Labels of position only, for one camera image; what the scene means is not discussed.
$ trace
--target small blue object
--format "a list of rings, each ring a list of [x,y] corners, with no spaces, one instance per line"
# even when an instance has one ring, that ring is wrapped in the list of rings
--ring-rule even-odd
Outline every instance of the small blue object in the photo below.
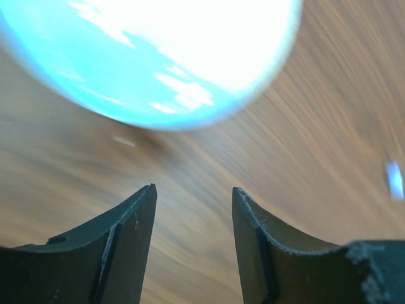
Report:
[[[33,76],[160,130],[202,127],[252,100],[283,65],[300,17],[301,0],[0,1],[1,42]]]
[[[395,200],[403,200],[404,184],[402,182],[402,174],[399,165],[394,161],[388,161],[385,168],[387,170],[387,180],[391,197]]]

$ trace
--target light blue sphere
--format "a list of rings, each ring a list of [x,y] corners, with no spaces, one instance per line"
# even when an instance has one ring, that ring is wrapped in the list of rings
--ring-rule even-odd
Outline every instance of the light blue sphere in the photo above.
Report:
[[[225,117],[269,83],[300,0],[1,0],[6,49],[94,112],[149,129]]]

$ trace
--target wooden surface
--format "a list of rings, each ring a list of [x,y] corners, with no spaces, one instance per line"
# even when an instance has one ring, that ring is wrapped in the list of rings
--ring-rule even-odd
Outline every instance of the wooden surface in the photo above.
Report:
[[[273,85],[184,133],[93,114],[1,53],[0,244],[43,243],[154,182],[142,303],[234,304],[232,186],[330,242],[403,238],[405,204],[390,199],[384,163],[405,167],[404,33],[403,0],[307,0]]]

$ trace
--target blurry object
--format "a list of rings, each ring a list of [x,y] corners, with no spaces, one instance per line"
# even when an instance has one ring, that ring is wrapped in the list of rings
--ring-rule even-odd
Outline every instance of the blurry object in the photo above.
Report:
[[[140,127],[218,121],[283,65],[301,0],[2,0],[6,49],[72,101]]]
[[[404,241],[330,244],[237,188],[232,210],[245,304],[404,303]]]
[[[46,245],[0,248],[0,303],[139,303],[156,188]]]
[[[404,183],[402,180],[401,169],[398,163],[394,161],[388,161],[385,164],[387,171],[387,182],[390,189],[391,197],[394,200],[404,199]]]

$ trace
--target wooden table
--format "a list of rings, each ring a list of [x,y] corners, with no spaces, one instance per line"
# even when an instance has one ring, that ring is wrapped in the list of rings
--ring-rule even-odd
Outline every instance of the wooden table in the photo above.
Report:
[[[319,238],[403,238],[384,163],[405,166],[405,1],[307,0],[250,106],[160,133],[100,117],[0,54],[0,243],[44,243],[158,187],[142,303],[242,303],[231,189]]]

